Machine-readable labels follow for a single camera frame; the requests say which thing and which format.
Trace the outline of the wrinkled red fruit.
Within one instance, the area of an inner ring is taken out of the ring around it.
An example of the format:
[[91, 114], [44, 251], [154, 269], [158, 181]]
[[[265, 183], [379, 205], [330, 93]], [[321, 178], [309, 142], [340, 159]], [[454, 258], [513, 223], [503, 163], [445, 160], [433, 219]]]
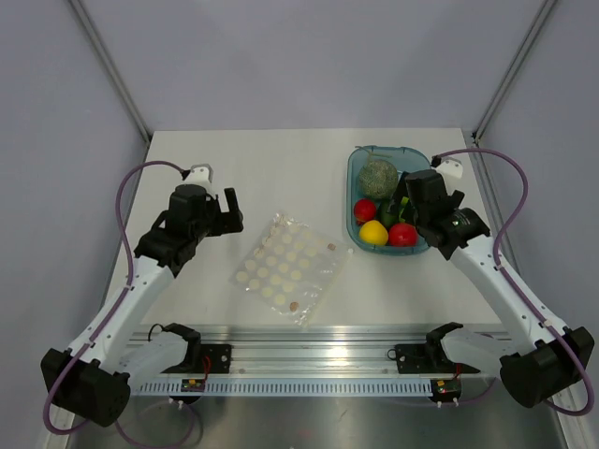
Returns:
[[365, 224], [376, 217], [377, 206], [370, 199], [362, 198], [353, 208], [353, 215], [359, 225]]

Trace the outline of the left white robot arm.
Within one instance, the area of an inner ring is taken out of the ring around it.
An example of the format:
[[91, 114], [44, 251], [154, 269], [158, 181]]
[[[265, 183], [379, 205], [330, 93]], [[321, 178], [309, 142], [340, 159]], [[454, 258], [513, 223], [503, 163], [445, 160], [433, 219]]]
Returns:
[[217, 197], [200, 185], [175, 188], [168, 208], [128, 253], [121, 292], [67, 349], [50, 349], [42, 357], [47, 405], [109, 427], [124, 411], [131, 393], [158, 374], [209, 366], [200, 333], [176, 323], [131, 353], [125, 348], [149, 308], [195, 256], [199, 243], [243, 230], [235, 190], [227, 188], [225, 196], [228, 209], [222, 211]]

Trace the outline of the yellow fruit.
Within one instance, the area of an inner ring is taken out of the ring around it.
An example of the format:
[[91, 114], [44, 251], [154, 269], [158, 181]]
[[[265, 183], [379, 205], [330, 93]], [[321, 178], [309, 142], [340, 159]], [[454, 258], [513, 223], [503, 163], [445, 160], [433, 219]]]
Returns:
[[378, 221], [366, 222], [358, 232], [359, 238], [370, 245], [385, 246], [388, 241], [387, 229]]

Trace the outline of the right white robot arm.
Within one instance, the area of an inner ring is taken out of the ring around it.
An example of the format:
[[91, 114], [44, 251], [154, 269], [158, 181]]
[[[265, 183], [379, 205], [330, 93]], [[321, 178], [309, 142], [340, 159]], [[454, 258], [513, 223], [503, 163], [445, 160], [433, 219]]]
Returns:
[[577, 382], [594, 347], [583, 326], [570, 328], [532, 292], [500, 254], [489, 228], [461, 206], [464, 194], [449, 193], [440, 173], [425, 169], [401, 177], [418, 234], [474, 285], [500, 318], [508, 342], [475, 334], [451, 322], [427, 333], [413, 355], [394, 350], [400, 369], [453, 373], [471, 368], [501, 380], [521, 406], [532, 408]]

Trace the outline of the clear dotted zip bag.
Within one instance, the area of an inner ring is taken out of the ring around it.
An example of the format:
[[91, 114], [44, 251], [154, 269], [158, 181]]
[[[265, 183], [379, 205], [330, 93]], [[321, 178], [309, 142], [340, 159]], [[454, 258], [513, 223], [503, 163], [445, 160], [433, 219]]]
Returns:
[[230, 282], [305, 327], [353, 252], [339, 240], [279, 211], [233, 270]]

